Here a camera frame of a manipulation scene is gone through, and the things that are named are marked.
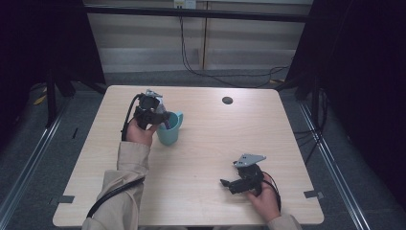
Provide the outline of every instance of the wire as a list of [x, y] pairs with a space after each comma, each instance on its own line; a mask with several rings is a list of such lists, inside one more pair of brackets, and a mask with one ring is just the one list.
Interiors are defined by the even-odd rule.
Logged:
[[313, 137], [310, 137], [307, 141], [301, 143], [301, 144], [299, 145], [299, 148], [302, 147], [302, 146], [304, 146], [305, 144], [311, 142], [313, 139], [314, 139]]
[[[258, 75], [243, 75], [243, 74], [237, 74], [237, 75], [208, 75], [208, 74], [197, 73], [191, 68], [191, 66], [189, 64], [189, 61], [188, 61], [188, 57], [186, 55], [186, 45], [185, 45], [185, 37], [184, 37], [184, 29], [183, 29], [183, 17], [181, 17], [181, 16], [179, 17], [179, 23], [180, 23], [180, 29], [181, 29], [182, 62], [183, 62], [183, 65], [185, 66], [185, 68], [189, 72], [191, 72], [192, 74], [195, 74], [197, 76], [204, 77], [204, 78], [211, 78], [211, 79], [220, 81], [222, 83], [225, 83], [225, 84], [231, 85], [233, 87], [237, 87], [237, 88], [260, 88], [260, 87], [268, 84], [269, 81], [272, 80], [272, 75], [273, 74], [276, 74], [276, 73], [280, 72], [281, 70], [287, 69], [287, 68], [290, 67], [290, 65], [277, 66], [277, 67], [272, 68], [269, 71], [269, 73], [267, 73], [267, 74], [258, 74]], [[241, 86], [241, 85], [232, 84], [232, 83], [229, 83], [229, 82], [227, 82], [225, 80], [219, 79], [219, 78], [227, 78], [227, 77], [267, 77], [267, 76], [269, 76], [269, 78], [265, 83], [262, 83], [262, 84], [256, 85], [256, 86]]]
[[310, 129], [310, 130], [306, 130], [306, 131], [293, 131], [294, 134], [308, 134], [315, 131], [315, 129]]
[[316, 143], [314, 144], [313, 148], [310, 151], [310, 154], [308, 155], [308, 157], [306, 158], [306, 160], [304, 161], [304, 164], [307, 165], [311, 155], [313, 154], [314, 150], [316, 150], [316, 147], [319, 145], [321, 139], [322, 139], [322, 134], [326, 125], [326, 121], [327, 121], [327, 111], [328, 111], [328, 101], [327, 101], [327, 96], [326, 96], [326, 92], [322, 89], [321, 92], [323, 93], [323, 97], [322, 97], [322, 109], [323, 109], [323, 120], [322, 120], [322, 124], [320, 125], [320, 130], [318, 133], [316, 133]]
[[274, 178], [268, 172], [262, 171], [262, 173], [267, 174], [271, 178], [272, 183], [275, 185], [275, 190], [277, 191], [277, 193], [279, 193], [278, 186], [277, 186], [277, 183], [275, 182]]
[[126, 133], [127, 133], [127, 130], [128, 130], [129, 123], [132, 120], [131, 119], [130, 121], [128, 121], [128, 119], [129, 119], [129, 116], [131, 114], [132, 107], [134, 106], [135, 100], [141, 98], [142, 96], [143, 96], [143, 94], [135, 95], [135, 97], [131, 101], [131, 104], [129, 105], [129, 109], [128, 109], [127, 114], [125, 116], [125, 121], [124, 121], [123, 129], [122, 129], [122, 141], [126, 141]]
[[311, 132], [309, 132], [309, 133], [308, 133], [308, 134], [306, 134], [305, 136], [298, 137], [298, 138], [296, 138], [296, 141], [302, 140], [302, 139], [304, 139], [304, 138], [308, 137], [310, 134], [311, 134]]
[[105, 201], [107, 201], [109, 198], [111, 198], [111, 197], [113, 197], [113, 196], [115, 196], [117, 194], [120, 194], [120, 193], [122, 193], [122, 192], [124, 192], [124, 191], [126, 191], [126, 190], [128, 190], [130, 188], [133, 188], [133, 187], [139, 185], [140, 183], [143, 183], [144, 180], [145, 180], [145, 178], [142, 177], [142, 178], [139, 178], [137, 180], [128, 182], [128, 183], [124, 184], [123, 186], [108, 192], [107, 194], [102, 196], [98, 201], [96, 201], [96, 203], [92, 206], [92, 208], [90, 208], [90, 210], [87, 213], [86, 217], [87, 218], [92, 218], [93, 215], [96, 213], [96, 211], [98, 211], [98, 209], [102, 206], [102, 204], [104, 204]]

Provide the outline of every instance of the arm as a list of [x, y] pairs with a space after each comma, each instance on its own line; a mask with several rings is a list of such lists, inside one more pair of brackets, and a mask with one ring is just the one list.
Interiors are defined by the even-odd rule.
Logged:
[[[270, 181], [271, 178], [266, 173], [264, 180]], [[247, 197], [253, 204], [259, 215], [266, 221], [271, 230], [301, 230], [301, 225], [290, 215], [283, 215], [278, 209], [277, 198], [270, 185], [262, 183], [262, 193], [258, 196], [248, 192]]]
[[[116, 171], [107, 171], [98, 199], [106, 193], [136, 179], [145, 177], [148, 172], [148, 155], [152, 144], [152, 134], [157, 126], [148, 130], [137, 127], [132, 121], [128, 127], [126, 139], [121, 142]], [[141, 196], [144, 185], [138, 185], [115, 195], [95, 213], [87, 218], [82, 229], [137, 229]]]

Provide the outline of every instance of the person's right hand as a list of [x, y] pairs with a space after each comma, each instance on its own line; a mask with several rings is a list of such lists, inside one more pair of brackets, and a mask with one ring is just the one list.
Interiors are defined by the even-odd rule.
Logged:
[[[264, 175], [264, 180], [272, 183], [271, 177], [266, 173]], [[262, 193], [259, 196], [256, 196], [253, 192], [247, 192], [246, 195], [248, 199], [253, 204], [257, 213], [266, 221], [269, 222], [272, 219], [278, 218], [281, 216], [281, 213], [278, 208], [277, 195], [270, 185], [266, 183], [261, 183]]]
[[128, 125], [126, 140], [151, 147], [152, 135], [158, 129], [158, 125], [153, 125], [147, 130], [138, 127], [135, 119], [132, 119]]

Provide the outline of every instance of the gray plastic part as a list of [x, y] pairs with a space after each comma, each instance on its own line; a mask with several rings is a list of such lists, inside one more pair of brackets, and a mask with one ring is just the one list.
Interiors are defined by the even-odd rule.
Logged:
[[313, 190], [313, 191], [306, 191], [306, 192], [304, 192], [304, 196], [305, 196], [306, 198], [317, 197], [318, 199], [322, 199], [322, 198], [325, 197], [322, 192], [316, 192], [316, 191], [314, 191], [314, 190]]
[[241, 157], [239, 157], [234, 166], [237, 168], [248, 167], [264, 159], [266, 159], [266, 156], [264, 155], [244, 153], [241, 155]]
[[162, 95], [159, 95], [150, 89], [147, 89], [146, 95], [150, 97], [162, 98]]

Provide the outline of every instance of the sleeve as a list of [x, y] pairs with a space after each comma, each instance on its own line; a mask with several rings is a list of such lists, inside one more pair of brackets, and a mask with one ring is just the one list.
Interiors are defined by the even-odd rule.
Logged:
[[[145, 177], [148, 172], [148, 146], [121, 142], [116, 171], [106, 171], [101, 193], [106, 193], [136, 179]], [[137, 229], [141, 196], [144, 185], [138, 185], [106, 200], [93, 218], [87, 218], [82, 229]]]
[[267, 223], [270, 230], [302, 230], [299, 222], [290, 215], [274, 218]]

